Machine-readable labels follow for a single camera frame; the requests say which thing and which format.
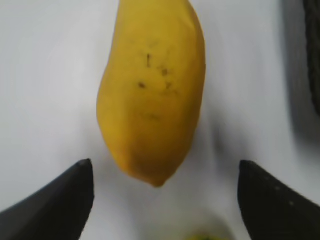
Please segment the ripe mango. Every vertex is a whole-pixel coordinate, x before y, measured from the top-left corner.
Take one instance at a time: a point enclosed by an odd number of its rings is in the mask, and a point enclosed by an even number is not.
[[[188,0],[120,0],[96,115],[128,175],[161,187],[192,145],[202,103],[205,40]]]

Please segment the white surface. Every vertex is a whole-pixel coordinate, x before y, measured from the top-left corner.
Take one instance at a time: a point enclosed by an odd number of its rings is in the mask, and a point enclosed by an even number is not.
[[[0,0],[0,210],[85,158],[96,200],[82,240],[178,240],[207,225],[248,240],[236,198],[240,159],[320,204],[320,143],[299,137],[290,112],[292,96],[308,95],[301,2],[192,3],[207,47],[201,121],[183,166],[153,189],[118,170],[96,122],[118,2]],[[320,119],[309,97],[301,101],[312,131]]]

